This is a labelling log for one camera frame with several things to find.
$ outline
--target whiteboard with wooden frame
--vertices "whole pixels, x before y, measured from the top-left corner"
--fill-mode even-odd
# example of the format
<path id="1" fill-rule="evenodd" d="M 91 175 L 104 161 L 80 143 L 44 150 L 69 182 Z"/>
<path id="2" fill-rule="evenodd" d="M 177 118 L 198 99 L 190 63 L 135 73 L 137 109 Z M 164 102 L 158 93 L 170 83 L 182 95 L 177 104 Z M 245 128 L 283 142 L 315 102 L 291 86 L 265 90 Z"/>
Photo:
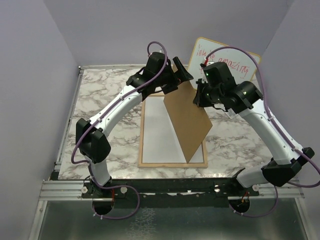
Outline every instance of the whiteboard with wooden frame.
<path id="1" fill-rule="evenodd" d="M 189 163 L 186 162 L 165 107 L 163 93 L 152 94 L 142 103 L 138 166 L 156 168 L 208 167 L 205 140 Z"/>

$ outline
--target whiteboard with red writing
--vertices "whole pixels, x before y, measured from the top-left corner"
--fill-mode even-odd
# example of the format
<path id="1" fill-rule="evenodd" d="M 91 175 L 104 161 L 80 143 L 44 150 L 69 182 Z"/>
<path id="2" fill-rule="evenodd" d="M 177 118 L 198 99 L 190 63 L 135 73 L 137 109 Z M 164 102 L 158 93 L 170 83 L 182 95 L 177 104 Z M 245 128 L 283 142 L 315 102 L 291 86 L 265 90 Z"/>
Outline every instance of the whiteboard with red writing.
<path id="1" fill-rule="evenodd" d="M 188 65 L 188 72 L 194 78 L 190 82 L 195 89 L 197 88 L 196 81 L 205 77 L 200 64 L 211 51 L 223 46 L 227 45 L 204 37 L 199 37 L 196 40 Z M 250 54 L 260 63 L 261 57 L 259 55 L 251 52 Z M 228 64 L 237 84 L 243 81 L 251 81 L 256 71 L 256 66 L 252 60 L 243 52 L 236 49 L 219 50 L 209 57 L 209 62 L 225 62 Z"/>

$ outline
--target marble table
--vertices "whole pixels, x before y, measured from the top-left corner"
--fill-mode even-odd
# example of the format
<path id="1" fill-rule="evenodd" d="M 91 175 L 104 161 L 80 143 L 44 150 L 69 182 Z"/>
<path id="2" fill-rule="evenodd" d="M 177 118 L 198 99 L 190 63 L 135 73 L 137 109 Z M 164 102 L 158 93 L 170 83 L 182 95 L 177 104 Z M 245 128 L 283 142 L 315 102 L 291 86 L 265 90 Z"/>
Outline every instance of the marble table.
<path id="1" fill-rule="evenodd" d="M 85 69 L 75 110 L 63 147 L 59 180 L 84 179 L 89 175 L 86 164 L 73 165 L 76 122 L 89 119 L 103 109 L 122 89 L 135 69 L 115 66 L 111 69 Z M 107 166 L 114 179 L 222 178 L 231 177 L 241 168 L 267 163 L 271 153 L 256 132 L 239 116 L 228 116 L 213 108 L 206 109 L 213 127 L 206 136 L 207 168 L 138 167 L 141 104 L 132 109 L 113 129 L 108 141 L 111 153 Z M 83 156 L 77 151 L 76 160 Z"/>

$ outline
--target white board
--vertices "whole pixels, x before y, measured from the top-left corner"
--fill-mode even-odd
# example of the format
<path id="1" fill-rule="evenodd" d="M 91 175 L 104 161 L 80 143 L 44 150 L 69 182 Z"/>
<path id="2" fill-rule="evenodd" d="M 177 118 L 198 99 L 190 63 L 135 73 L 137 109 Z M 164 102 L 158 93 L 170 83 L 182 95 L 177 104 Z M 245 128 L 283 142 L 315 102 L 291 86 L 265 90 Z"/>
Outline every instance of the white board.
<path id="1" fill-rule="evenodd" d="M 146 98 L 143 127 L 143 164 L 186 163 L 163 96 Z M 200 145 L 189 164 L 203 162 L 203 148 Z"/>
<path id="2" fill-rule="evenodd" d="M 205 77 L 200 64 L 211 51 L 223 46 L 227 45 L 203 37 L 199 37 L 196 40 L 188 66 L 188 72 L 194 78 L 191 84 L 195 89 L 197 88 L 196 81 Z M 251 52 L 250 54 L 260 63 L 261 57 L 259 55 Z M 243 52 L 236 49 L 219 50 L 209 58 L 209 61 L 227 63 L 237 84 L 243 81 L 251 81 L 256 71 L 256 66 L 253 61 Z"/>

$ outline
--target wooden frame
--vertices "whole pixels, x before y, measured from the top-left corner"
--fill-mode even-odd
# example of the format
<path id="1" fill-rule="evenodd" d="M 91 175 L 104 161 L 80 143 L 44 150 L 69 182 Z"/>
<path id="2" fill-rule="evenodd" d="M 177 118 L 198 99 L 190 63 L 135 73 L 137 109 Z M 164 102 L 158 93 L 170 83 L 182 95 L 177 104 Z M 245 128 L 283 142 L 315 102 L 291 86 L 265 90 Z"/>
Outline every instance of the wooden frame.
<path id="1" fill-rule="evenodd" d="M 163 93 L 155 93 L 149 97 L 164 97 Z M 190 163 L 143 163 L 143 148 L 144 148 L 144 130 L 145 130 L 145 110 L 146 110 L 146 101 L 142 102 L 141 107 L 141 124 L 140 124 L 140 142 L 139 142 L 139 156 L 138 156 L 138 166 L 146 168 L 207 168 L 208 167 L 208 155 L 206 140 L 202 142 L 202 156 L 203 162 L 190 162 Z"/>

